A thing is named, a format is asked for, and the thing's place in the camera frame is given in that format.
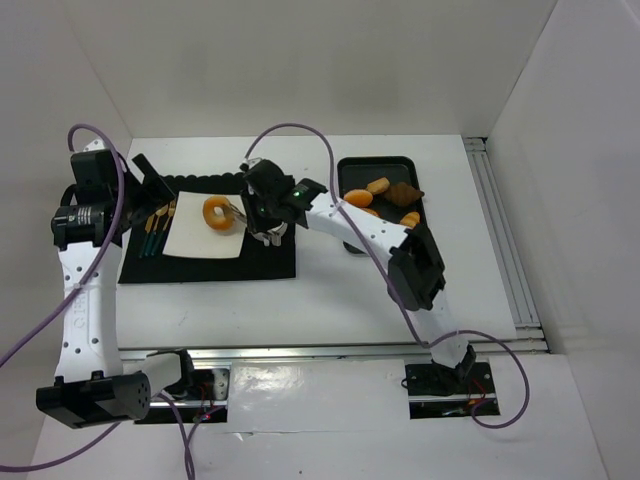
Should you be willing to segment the metal tongs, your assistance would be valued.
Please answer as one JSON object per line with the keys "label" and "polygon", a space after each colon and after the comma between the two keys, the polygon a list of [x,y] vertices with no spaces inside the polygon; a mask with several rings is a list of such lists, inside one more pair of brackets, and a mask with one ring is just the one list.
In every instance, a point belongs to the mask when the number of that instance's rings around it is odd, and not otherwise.
{"label": "metal tongs", "polygon": [[245,226],[248,225],[248,220],[247,220],[246,214],[243,211],[241,211],[238,207],[236,207],[232,203],[229,203],[226,206],[226,209],[229,210],[233,214],[233,216],[234,216],[236,221],[242,223]]}

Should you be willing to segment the glazed ring donut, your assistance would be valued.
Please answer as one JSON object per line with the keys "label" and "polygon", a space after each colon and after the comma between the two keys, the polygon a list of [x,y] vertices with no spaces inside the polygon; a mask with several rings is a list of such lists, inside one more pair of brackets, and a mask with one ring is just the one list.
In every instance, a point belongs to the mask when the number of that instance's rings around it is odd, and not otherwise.
{"label": "glazed ring donut", "polygon": [[233,227],[235,216],[231,203],[225,196],[210,196],[202,207],[206,225],[215,231],[227,231]]}

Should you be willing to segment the brown chocolate croissant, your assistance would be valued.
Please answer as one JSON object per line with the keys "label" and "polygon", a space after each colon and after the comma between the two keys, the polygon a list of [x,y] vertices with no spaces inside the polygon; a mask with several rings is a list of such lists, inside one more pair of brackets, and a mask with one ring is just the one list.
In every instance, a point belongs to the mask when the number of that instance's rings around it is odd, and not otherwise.
{"label": "brown chocolate croissant", "polygon": [[383,198],[397,207],[408,207],[424,197],[424,192],[405,182],[390,185]]}

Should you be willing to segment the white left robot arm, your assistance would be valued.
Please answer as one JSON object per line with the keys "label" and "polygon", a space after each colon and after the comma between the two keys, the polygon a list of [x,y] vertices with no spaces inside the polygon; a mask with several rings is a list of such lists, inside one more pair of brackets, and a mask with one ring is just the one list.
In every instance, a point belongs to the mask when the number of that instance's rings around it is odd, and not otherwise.
{"label": "white left robot arm", "polygon": [[193,385],[194,366],[178,349],[125,368],[116,321],[122,237],[175,195],[144,155],[133,160],[138,179],[101,140],[70,163],[75,182],[51,221],[64,277],[62,346],[54,382],[37,390],[36,406],[72,429],[142,420],[158,394],[182,395]]}

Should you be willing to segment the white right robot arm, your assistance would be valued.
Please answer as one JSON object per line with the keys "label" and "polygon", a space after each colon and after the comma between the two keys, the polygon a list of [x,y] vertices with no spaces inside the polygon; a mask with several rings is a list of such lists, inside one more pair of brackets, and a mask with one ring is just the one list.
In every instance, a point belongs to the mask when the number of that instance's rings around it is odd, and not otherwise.
{"label": "white right robot arm", "polygon": [[277,228],[297,225],[365,252],[386,284],[416,343],[430,352],[439,377],[461,383],[476,360],[448,305],[445,265],[428,226],[410,228],[369,214],[311,179],[300,181],[274,162],[240,166],[248,230],[266,244]]}

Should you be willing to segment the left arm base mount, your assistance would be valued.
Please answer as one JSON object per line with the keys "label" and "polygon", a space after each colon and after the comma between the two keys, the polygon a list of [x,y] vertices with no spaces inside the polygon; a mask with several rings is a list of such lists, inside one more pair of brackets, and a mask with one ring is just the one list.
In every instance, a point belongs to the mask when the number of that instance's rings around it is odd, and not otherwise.
{"label": "left arm base mount", "polygon": [[152,394],[170,398],[187,426],[225,423],[230,367],[196,367],[186,349],[154,351],[126,362],[125,373],[147,375]]}

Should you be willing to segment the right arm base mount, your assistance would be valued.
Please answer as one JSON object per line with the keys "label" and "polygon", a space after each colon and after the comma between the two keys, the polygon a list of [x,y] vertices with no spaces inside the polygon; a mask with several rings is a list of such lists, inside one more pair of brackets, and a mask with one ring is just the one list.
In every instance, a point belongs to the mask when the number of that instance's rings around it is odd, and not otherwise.
{"label": "right arm base mount", "polygon": [[476,362],[461,383],[450,382],[432,363],[405,365],[401,386],[407,391],[411,420],[498,416],[500,407],[490,364]]}

